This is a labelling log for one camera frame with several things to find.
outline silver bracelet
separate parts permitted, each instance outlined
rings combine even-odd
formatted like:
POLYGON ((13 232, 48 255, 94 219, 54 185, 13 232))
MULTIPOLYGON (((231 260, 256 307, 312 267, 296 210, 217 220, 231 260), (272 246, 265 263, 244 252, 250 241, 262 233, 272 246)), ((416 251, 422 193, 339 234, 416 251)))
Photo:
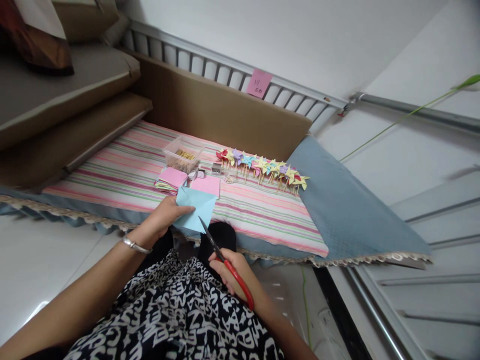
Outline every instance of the silver bracelet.
POLYGON ((138 252, 142 253, 142 254, 150 254, 152 252, 152 249, 150 250, 147 250, 147 249, 144 249, 143 247, 141 246, 138 246, 136 243, 134 243, 132 240, 130 240, 127 235, 125 235, 122 239, 121 239, 125 244, 127 244, 129 247, 131 247, 132 249, 135 249, 137 250, 138 252))

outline white wall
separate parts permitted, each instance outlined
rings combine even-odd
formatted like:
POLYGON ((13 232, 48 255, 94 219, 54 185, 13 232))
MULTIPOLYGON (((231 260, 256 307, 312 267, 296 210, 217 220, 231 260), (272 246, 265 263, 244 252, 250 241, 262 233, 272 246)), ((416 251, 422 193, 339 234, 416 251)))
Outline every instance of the white wall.
MULTIPOLYGON (((480 2, 452 0, 365 92, 424 105, 480 73, 480 2)), ((434 107, 480 118, 480 91, 462 91, 434 107)), ((401 115, 361 104, 319 142, 337 159, 401 115)), ((419 194, 480 165, 480 138, 412 119, 344 161, 387 205, 419 194)))
POLYGON ((346 99, 447 0, 130 0, 132 19, 346 99))

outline lace trim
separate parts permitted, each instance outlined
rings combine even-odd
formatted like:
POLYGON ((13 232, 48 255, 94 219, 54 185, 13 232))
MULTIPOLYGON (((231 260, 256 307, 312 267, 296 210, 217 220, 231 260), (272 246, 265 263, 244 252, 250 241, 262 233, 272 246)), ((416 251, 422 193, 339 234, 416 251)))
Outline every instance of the lace trim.
MULTIPOLYGON (((112 226, 118 226, 120 230, 127 231, 130 229, 135 229, 138 226, 138 224, 134 224, 131 222, 109 219, 106 217, 92 215, 87 212, 59 208, 59 207, 51 206, 41 202, 26 200, 26 199, 19 199, 19 198, 7 196, 7 195, 0 195, 0 203, 9 204, 17 210, 20 210, 22 207, 25 206, 34 211, 46 211, 55 216, 66 216, 74 220, 78 218, 82 218, 87 224, 100 223, 106 229, 109 229, 112 226)), ((189 241, 193 241, 197 244, 200 243, 200 239, 196 237, 191 237, 191 236, 184 236, 179 231, 175 231, 174 236, 176 238, 184 238, 189 241)), ((244 248, 238 248, 237 250, 239 253, 248 255, 252 260, 256 260, 256 259, 271 260, 274 264, 278 264, 281 262, 284 262, 287 264, 311 262, 312 265, 314 265, 317 268, 328 267, 328 266, 354 266, 354 265, 359 265, 360 263, 371 264, 372 262, 383 263, 387 260, 401 261, 403 259, 412 259, 415 261, 422 260, 428 263, 432 262, 432 258, 429 255, 420 254, 416 252, 387 252, 387 253, 379 253, 379 254, 374 254, 369 256, 348 257, 348 258, 343 258, 338 260, 317 261, 315 260, 315 255, 293 259, 293 258, 286 258, 282 256, 273 256, 273 255, 256 252, 256 251, 250 251, 244 248)))

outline hand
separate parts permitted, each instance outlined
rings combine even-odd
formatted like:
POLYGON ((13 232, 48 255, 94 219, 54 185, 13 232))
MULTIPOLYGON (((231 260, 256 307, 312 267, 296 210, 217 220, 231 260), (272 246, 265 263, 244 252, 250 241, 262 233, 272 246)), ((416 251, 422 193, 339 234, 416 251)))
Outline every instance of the hand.
MULTIPOLYGON (((265 303, 265 299, 268 299, 268 295, 250 268, 247 260, 245 260, 245 257, 242 254, 226 248, 221 248, 220 252, 225 259, 230 261, 236 272, 241 276, 245 284, 248 286, 248 289, 253 297, 253 310, 258 312, 259 306, 265 303)), ((210 267, 215 270, 218 275, 220 275, 222 282, 226 285, 231 295, 236 294, 243 301, 247 301, 244 291, 240 287, 237 280, 235 280, 230 270, 223 262, 217 261, 216 258, 217 254, 215 252, 210 255, 208 258, 208 261, 210 261, 210 267)))
POLYGON ((194 206, 178 206, 176 199, 176 196, 164 198, 145 221, 128 235, 128 238, 140 246, 145 244, 149 249, 149 246, 153 246, 165 235, 169 226, 179 217, 195 211, 194 206))

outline red scissors handle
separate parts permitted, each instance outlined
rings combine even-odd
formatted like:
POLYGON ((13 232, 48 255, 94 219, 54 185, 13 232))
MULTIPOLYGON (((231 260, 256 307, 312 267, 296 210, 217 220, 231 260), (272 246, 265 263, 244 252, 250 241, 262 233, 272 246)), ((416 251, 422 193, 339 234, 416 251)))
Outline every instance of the red scissors handle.
POLYGON ((234 266, 232 265, 232 263, 230 263, 230 261, 225 259, 225 261, 223 263, 225 264, 226 268, 228 270, 230 270, 231 274, 235 278, 238 285, 240 285, 241 289, 243 290, 243 292, 245 294, 246 301, 248 303, 248 308, 250 309, 250 311, 253 311, 254 310, 254 305, 255 305, 254 304, 254 297, 252 296, 252 293, 250 292, 249 287, 247 286, 245 281, 242 279, 242 277, 239 275, 237 270, 235 270, 234 266))

